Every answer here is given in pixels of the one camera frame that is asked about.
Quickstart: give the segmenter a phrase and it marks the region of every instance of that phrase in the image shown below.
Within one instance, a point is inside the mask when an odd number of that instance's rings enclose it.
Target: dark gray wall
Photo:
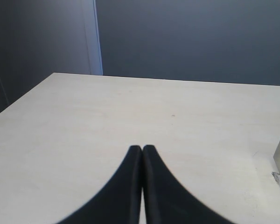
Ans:
[[[80,0],[0,0],[0,76],[14,102],[52,72],[90,74]]]
[[[97,0],[104,75],[280,85],[280,0]]]

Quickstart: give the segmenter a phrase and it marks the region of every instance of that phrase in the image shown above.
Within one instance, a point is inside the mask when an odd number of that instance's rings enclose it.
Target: wooden tabletop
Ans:
[[[0,113],[0,224],[69,215],[135,144],[222,216],[280,224],[279,140],[280,86],[54,73]]]

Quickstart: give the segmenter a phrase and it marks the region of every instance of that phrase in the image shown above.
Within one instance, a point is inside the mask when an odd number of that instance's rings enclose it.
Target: white table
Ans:
[[[55,73],[0,114],[0,224],[67,216],[133,144],[228,219],[280,224],[279,140],[280,86]]]

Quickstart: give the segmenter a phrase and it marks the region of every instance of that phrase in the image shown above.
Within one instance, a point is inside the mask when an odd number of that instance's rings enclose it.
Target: table surface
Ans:
[[[0,224],[59,221],[134,144],[235,223],[279,224],[279,140],[280,86],[54,73],[0,113]]]

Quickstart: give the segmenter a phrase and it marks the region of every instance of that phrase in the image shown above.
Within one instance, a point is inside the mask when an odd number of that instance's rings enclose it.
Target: gray wall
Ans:
[[[0,0],[0,76],[10,103],[52,72],[90,74],[80,0]]]
[[[97,0],[104,75],[280,85],[280,0]]]

